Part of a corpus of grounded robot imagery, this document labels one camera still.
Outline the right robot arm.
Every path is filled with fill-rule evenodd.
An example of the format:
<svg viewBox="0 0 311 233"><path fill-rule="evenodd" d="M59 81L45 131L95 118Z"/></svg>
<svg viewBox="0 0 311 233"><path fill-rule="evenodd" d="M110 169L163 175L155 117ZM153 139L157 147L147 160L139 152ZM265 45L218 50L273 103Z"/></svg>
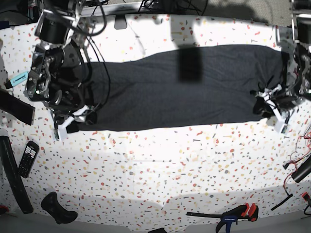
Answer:
<svg viewBox="0 0 311 233"><path fill-rule="evenodd" d="M97 32L81 21L84 7L82 0L45 0L38 20L35 36L40 39L33 54L31 70L26 82L26 96L31 101L41 101L62 116L71 116L86 105L84 91L92 74L90 62L85 63L81 54L85 40L100 35L107 26L107 19L100 1L103 27ZM71 44L81 64L81 78L62 78L59 69L64 64L64 48Z"/></svg>

